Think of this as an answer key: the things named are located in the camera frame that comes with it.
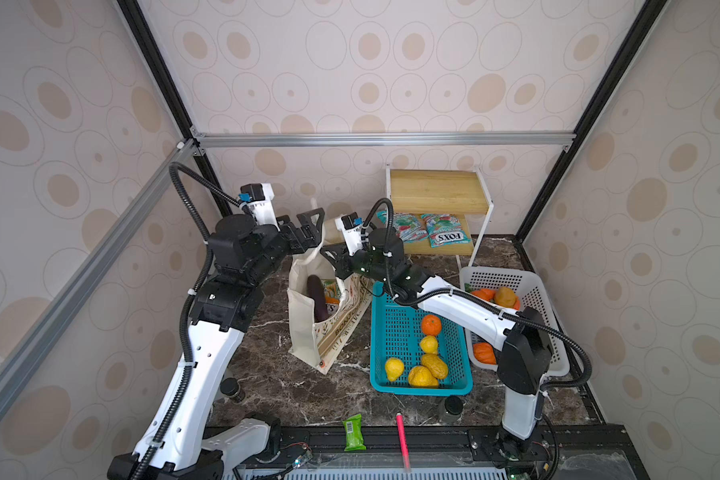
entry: turquoise basket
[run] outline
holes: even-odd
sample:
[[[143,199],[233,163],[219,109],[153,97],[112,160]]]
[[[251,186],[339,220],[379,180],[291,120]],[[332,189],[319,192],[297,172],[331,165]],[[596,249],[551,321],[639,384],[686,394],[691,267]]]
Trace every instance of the turquoise basket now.
[[[392,302],[382,284],[373,286],[371,319],[371,385],[380,392],[397,395],[449,396],[467,395],[472,390],[472,372],[469,367],[464,330],[442,318],[443,329],[438,335],[438,354],[448,364],[448,376],[440,380],[440,387],[429,389],[408,384],[408,372],[421,365],[422,349],[418,343],[424,338],[422,318],[428,312]],[[387,380],[384,363],[389,357],[403,360],[405,371],[394,382]]]

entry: green snack packet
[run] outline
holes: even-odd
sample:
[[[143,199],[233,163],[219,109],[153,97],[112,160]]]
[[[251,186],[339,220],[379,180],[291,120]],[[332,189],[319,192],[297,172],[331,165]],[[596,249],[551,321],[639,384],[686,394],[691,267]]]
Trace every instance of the green snack packet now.
[[[347,433],[347,447],[344,448],[345,452],[365,450],[365,445],[363,445],[362,442],[362,433],[360,433],[361,419],[362,415],[357,414],[344,421],[344,431]]]

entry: pink marker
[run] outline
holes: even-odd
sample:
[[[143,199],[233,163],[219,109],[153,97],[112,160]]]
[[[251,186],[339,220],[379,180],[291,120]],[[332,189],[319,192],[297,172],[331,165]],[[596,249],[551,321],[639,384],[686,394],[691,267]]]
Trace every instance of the pink marker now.
[[[398,412],[396,417],[398,423],[398,436],[400,437],[400,450],[403,453],[405,471],[411,472],[411,459],[408,457],[408,444],[405,442],[405,427],[403,427],[403,414]]]

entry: marble tabletop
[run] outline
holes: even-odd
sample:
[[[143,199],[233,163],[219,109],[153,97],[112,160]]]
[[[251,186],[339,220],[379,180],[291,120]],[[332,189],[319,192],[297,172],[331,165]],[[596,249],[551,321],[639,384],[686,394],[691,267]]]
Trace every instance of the marble tabletop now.
[[[455,256],[415,256],[413,261],[458,284]],[[517,251],[505,239],[483,240],[474,264],[522,269]],[[327,375],[288,353],[290,266],[290,259],[283,262],[264,285],[266,297],[230,363],[229,371],[239,379],[245,400],[215,402],[208,426],[234,426],[253,412],[277,416],[284,426],[336,425],[356,413],[362,414],[365,426],[392,426],[396,412],[402,412],[406,425],[439,425],[437,407],[442,397],[399,396],[371,386],[370,307]],[[474,367],[472,378],[474,387],[462,397],[464,414],[458,424],[499,425],[504,412],[502,384],[495,372]],[[551,389],[544,410],[557,425],[593,422],[575,389]]]

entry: wooden shelf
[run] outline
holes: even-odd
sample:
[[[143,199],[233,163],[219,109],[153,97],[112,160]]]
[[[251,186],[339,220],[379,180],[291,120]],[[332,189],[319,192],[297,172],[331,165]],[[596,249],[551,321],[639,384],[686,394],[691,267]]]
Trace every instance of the wooden shelf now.
[[[427,212],[428,214],[444,214],[445,212]],[[467,225],[467,219],[460,214],[456,214],[456,217],[461,222],[461,228],[464,230],[464,233],[471,239],[471,234],[469,233],[469,225]],[[454,245],[442,245],[442,246],[436,246],[435,248],[432,248],[432,245],[429,243],[429,238],[425,238],[423,240],[420,240],[418,242],[411,242],[410,244],[403,244],[403,248],[405,249],[405,253],[409,255],[471,255],[472,250],[474,249],[474,242],[470,241],[468,244],[454,244]]]
[[[390,170],[394,210],[406,214],[474,214],[488,211],[478,174],[458,170]]]

